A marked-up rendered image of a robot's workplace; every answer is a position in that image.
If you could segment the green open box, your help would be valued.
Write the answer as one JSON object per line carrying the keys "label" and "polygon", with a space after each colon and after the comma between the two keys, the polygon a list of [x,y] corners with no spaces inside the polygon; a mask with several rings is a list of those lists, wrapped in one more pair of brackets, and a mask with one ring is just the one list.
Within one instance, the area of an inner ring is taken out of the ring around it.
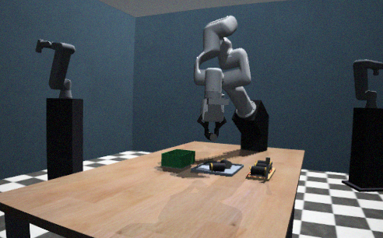
{"label": "green open box", "polygon": [[183,169],[195,163],[195,151],[175,149],[161,153],[161,166]]}

